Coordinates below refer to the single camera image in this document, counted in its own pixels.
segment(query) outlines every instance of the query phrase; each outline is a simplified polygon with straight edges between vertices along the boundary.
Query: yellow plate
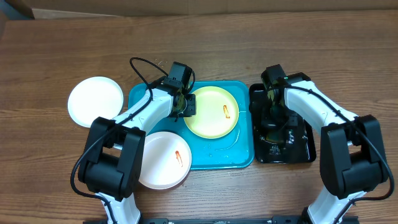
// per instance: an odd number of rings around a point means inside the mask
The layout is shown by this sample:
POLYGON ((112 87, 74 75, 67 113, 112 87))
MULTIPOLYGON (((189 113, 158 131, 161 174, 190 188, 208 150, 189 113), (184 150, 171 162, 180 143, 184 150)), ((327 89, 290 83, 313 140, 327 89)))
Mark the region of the yellow plate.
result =
POLYGON ((234 129, 239 118, 239 107, 228 91, 206 86, 195 90, 193 94, 196 96, 197 113, 184 118, 189 130, 200 137, 214 139, 234 129))

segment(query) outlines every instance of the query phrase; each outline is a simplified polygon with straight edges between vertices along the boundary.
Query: blue placemat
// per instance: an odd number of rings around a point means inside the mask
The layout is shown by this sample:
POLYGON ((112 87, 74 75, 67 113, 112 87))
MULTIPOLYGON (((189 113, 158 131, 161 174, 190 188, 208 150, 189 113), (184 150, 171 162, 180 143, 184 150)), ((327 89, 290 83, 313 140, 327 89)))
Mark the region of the blue placemat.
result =
MULTIPOLYGON (((190 146, 191 170, 230 169, 247 167, 254 158, 251 114, 249 112, 249 89, 240 81, 197 81, 193 91, 204 86, 218 86, 230 92, 238 102, 239 119, 235 128, 218 139, 205 139, 193 134, 183 118, 164 118, 149 133, 170 131, 178 134, 190 146)), ((129 108, 145 94, 146 86, 136 85, 129 95, 129 108)))

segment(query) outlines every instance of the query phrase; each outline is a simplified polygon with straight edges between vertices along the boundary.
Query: wooden table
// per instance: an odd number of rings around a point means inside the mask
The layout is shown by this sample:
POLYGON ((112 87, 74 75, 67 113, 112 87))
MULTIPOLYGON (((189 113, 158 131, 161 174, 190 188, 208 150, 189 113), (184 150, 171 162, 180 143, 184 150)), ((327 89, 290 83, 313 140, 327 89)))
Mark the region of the wooden table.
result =
MULTIPOLYGON (((87 128, 67 111, 80 81, 110 77, 125 94, 141 82, 132 56, 191 66, 198 80, 259 83, 267 66, 304 72, 347 110, 381 123, 398 175, 398 11, 10 21, 0 43, 0 222, 81 223, 104 218, 100 201, 69 184, 87 128)), ((160 73, 137 63, 148 80, 160 73)), ((316 138, 319 158, 319 138, 316 138)), ((173 190, 139 187, 145 217, 258 218, 298 215, 322 188, 312 164, 254 161, 240 170, 195 171, 173 190)), ((384 194, 382 184, 370 195, 384 194)), ((398 194, 360 202, 361 223, 398 223, 398 194)))

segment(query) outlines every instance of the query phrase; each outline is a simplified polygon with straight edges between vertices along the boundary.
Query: black tray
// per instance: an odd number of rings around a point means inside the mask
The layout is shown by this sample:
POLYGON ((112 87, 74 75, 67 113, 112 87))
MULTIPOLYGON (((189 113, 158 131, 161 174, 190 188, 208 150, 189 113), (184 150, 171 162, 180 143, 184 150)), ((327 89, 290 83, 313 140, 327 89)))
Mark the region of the black tray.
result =
POLYGON ((249 89, 254 156, 261 163, 286 163, 313 162, 317 158, 315 143, 311 126, 299 115, 297 115, 298 127, 292 130, 293 144, 277 144, 265 140, 266 131, 260 130, 261 114, 263 107, 270 107, 262 83, 253 84, 249 89))

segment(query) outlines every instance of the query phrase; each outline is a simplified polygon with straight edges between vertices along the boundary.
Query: orange mark on plate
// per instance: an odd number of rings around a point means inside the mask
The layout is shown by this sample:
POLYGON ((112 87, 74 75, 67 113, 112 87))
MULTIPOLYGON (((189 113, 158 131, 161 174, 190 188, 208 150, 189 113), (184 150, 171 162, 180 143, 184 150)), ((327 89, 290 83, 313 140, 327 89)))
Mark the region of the orange mark on plate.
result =
POLYGON ((183 166, 182 159, 181 159, 180 153, 178 151, 175 151, 175 156, 177 156, 178 163, 181 164, 181 167, 182 167, 183 166))
POLYGON ((229 113, 228 113, 228 108, 226 107, 226 105, 224 105, 224 114, 225 114, 225 118, 227 118, 227 119, 230 119, 231 117, 229 116, 229 113))

